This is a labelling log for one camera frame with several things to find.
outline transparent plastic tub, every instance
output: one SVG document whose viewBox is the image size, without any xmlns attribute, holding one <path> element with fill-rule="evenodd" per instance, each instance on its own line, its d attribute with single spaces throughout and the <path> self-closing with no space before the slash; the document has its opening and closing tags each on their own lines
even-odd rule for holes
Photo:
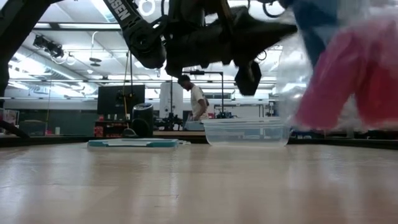
<svg viewBox="0 0 398 224">
<path fill-rule="evenodd" d="M 212 146 L 284 147 L 290 128 L 280 118 L 208 119 L 202 121 Z"/>
</svg>

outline black robotic manipulator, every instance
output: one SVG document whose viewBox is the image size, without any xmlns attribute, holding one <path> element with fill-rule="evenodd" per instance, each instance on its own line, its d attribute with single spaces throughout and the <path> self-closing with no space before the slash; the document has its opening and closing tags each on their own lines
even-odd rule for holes
<svg viewBox="0 0 398 224">
<path fill-rule="evenodd" d="M 246 96 L 255 94 L 261 79 L 254 59 L 297 31 L 295 25 L 255 19 L 246 6 L 231 8 L 227 0 L 170 0 L 167 15 L 163 0 L 162 16 L 151 23 L 131 0 L 103 1 L 121 26 L 130 52 L 144 67 L 162 68 L 167 60 L 167 74 L 178 78 L 185 67 L 233 61 L 238 67 L 236 85 Z M 218 19 L 206 24 L 209 14 Z"/>
</svg>

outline person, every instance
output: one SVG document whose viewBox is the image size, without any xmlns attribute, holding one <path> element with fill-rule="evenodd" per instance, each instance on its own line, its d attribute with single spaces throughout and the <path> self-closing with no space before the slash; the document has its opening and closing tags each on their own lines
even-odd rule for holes
<svg viewBox="0 0 398 224">
<path fill-rule="evenodd" d="M 182 75 L 178 79 L 178 84 L 187 91 L 191 91 L 191 107 L 192 116 L 194 121 L 208 119 L 207 107 L 209 102 L 205 97 L 205 94 L 199 86 L 196 86 L 191 82 L 188 75 Z"/>
</svg>

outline computer monitor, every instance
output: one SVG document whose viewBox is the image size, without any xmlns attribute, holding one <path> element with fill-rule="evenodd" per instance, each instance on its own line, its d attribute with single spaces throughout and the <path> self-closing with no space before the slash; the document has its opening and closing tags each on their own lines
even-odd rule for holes
<svg viewBox="0 0 398 224">
<path fill-rule="evenodd" d="M 131 93 L 131 86 L 101 86 L 98 88 L 97 114 L 124 114 L 124 95 Z M 127 113 L 139 103 L 145 103 L 145 85 L 133 85 L 132 97 L 126 98 Z"/>
</svg>

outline pink fabric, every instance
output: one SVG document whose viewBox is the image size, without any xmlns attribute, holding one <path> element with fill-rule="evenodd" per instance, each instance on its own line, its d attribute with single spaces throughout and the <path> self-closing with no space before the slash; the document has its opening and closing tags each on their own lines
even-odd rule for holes
<svg viewBox="0 0 398 224">
<path fill-rule="evenodd" d="M 364 124 L 398 121 L 396 19 L 374 19 L 339 32 L 322 53 L 296 121 L 331 129 L 354 94 Z"/>
</svg>

